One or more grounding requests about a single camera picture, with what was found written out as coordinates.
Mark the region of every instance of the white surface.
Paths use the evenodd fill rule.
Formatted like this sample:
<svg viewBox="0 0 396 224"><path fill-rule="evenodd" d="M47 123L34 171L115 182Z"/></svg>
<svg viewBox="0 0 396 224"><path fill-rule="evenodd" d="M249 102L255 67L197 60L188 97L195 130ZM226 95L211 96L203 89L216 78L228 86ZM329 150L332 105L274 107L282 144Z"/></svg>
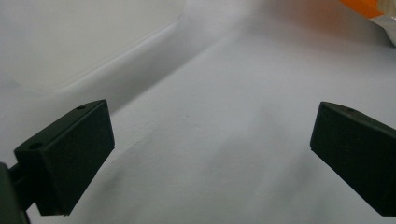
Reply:
<svg viewBox="0 0 396 224"><path fill-rule="evenodd" d="M396 127L396 51L337 1L187 1L179 22L60 91L0 80L0 157L107 98L117 147L70 217L34 223L394 223L310 151L320 101Z"/></svg>
<svg viewBox="0 0 396 224"><path fill-rule="evenodd" d="M378 17L374 17L371 21L380 25L385 29L387 35L389 36L390 41L396 46L396 20L394 17L388 15L382 15Z"/></svg>
<svg viewBox="0 0 396 224"><path fill-rule="evenodd" d="M57 89L175 21L184 0L1 1L0 71Z"/></svg>

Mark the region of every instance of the white sheet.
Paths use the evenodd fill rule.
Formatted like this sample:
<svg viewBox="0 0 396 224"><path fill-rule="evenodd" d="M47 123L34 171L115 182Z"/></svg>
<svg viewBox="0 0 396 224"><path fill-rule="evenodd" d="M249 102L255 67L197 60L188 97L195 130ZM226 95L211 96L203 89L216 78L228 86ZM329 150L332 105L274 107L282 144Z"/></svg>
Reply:
<svg viewBox="0 0 396 224"><path fill-rule="evenodd" d="M72 86L0 80L0 156L11 165L27 137L107 98L115 151L70 217L32 207L33 223L394 223L309 140L320 101L396 127L395 61L384 31L338 1L190 0Z"/></svg>

